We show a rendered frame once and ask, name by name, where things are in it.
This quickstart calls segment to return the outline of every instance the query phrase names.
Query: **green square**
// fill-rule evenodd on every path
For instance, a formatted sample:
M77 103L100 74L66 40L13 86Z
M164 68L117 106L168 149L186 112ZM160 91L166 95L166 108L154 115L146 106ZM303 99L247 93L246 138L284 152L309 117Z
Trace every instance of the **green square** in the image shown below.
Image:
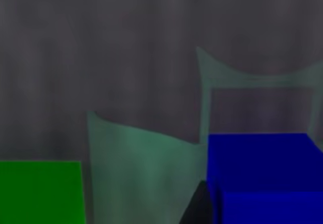
M1 224L85 224L81 164L0 161Z

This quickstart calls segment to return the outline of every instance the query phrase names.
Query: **translucent teal frame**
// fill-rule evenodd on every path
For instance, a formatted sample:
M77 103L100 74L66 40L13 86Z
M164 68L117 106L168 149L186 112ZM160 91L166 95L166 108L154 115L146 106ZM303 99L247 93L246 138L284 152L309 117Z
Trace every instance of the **translucent teal frame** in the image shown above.
M212 89L278 87L309 87L314 90L307 134L317 143L314 132L323 96L322 62L290 74L264 76L239 72L217 61L200 47L197 47L196 52L202 79L200 144L207 143L209 134Z

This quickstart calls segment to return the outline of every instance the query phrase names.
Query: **gray background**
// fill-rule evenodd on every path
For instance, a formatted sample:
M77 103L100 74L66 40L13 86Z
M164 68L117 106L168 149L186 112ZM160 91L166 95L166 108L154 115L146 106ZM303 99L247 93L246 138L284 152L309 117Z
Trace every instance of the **gray background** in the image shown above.
M0 157L84 164L86 110L198 140L195 47L250 73L323 58L323 0L0 0ZM304 131L307 89L220 90L212 132Z

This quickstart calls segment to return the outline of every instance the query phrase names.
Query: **cube's top face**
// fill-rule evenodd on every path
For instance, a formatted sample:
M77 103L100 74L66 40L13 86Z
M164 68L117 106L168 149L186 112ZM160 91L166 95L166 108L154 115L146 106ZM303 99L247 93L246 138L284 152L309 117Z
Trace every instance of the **cube's top face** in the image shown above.
M208 179L223 191L323 191L323 153L306 134L213 134Z

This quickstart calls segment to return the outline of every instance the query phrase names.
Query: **blue cube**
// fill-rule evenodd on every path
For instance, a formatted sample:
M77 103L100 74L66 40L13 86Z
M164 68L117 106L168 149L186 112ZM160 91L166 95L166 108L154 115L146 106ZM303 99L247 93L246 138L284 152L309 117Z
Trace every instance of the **blue cube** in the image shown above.
M207 182L216 224L323 223L323 153L306 134L214 134Z

